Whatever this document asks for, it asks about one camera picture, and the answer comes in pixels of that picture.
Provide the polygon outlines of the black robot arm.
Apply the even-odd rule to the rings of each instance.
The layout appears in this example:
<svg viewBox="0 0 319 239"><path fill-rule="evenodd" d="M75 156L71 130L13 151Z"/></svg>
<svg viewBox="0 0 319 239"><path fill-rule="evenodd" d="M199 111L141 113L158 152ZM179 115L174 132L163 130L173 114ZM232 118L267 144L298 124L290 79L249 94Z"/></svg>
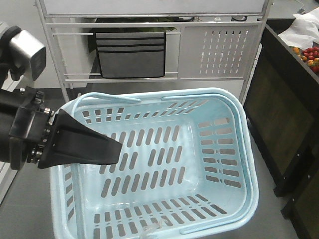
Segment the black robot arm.
<svg viewBox="0 0 319 239"><path fill-rule="evenodd" d="M46 48L28 31L0 24L0 81L21 76L36 80L46 66ZM0 159L13 170L25 163L39 169L67 164L111 165L119 161L121 144L74 118L44 105L44 93L26 87L0 92Z"/></svg>

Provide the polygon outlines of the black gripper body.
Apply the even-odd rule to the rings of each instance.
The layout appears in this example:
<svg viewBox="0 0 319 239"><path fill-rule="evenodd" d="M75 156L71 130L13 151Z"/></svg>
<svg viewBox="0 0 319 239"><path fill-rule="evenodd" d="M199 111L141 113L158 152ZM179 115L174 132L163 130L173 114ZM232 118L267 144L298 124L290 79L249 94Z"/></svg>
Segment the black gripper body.
<svg viewBox="0 0 319 239"><path fill-rule="evenodd" d="M26 87L20 96L22 102L18 104L8 133L9 162L13 170L20 170L44 148L54 115L54 111L44 105L44 92Z"/></svg>

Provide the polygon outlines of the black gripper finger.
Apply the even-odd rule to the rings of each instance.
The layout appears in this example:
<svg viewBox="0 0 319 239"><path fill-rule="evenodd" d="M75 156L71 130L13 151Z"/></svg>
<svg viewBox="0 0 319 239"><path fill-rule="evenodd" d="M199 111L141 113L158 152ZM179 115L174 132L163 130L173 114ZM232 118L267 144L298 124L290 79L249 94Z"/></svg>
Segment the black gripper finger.
<svg viewBox="0 0 319 239"><path fill-rule="evenodd" d="M66 164L116 164L121 149L120 142L86 127L60 109L54 117L38 168Z"/></svg>

